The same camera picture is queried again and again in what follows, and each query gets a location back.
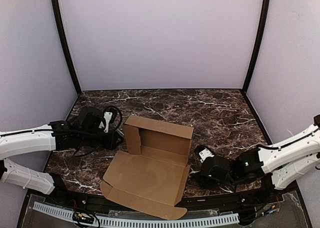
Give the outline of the brown cardboard box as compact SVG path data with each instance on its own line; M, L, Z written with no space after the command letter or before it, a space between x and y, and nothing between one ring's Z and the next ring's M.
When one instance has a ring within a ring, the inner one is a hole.
M194 128L130 115L123 125L127 151L117 151L100 191L114 203L164 220L178 220L189 176Z

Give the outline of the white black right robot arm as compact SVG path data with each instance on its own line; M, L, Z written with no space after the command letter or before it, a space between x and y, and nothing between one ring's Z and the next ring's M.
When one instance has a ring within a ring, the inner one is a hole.
M268 178L272 188L285 189L320 163L320 117L302 132L271 145L257 144L236 159L216 155L199 145L194 150L201 162L200 177L237 186Z

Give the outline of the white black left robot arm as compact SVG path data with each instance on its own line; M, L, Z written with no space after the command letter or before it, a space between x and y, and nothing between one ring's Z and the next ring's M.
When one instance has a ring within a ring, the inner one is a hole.
M82 108L69 121L58 120L35 128L6 131L0 134L0 181L23 189L51 195L67 190L62 177L39 172L13 162L14 156L74 150L74 157L84 157L96 150L115 150L124 138L118 133L122 112L114 105L104 110L92 106Z

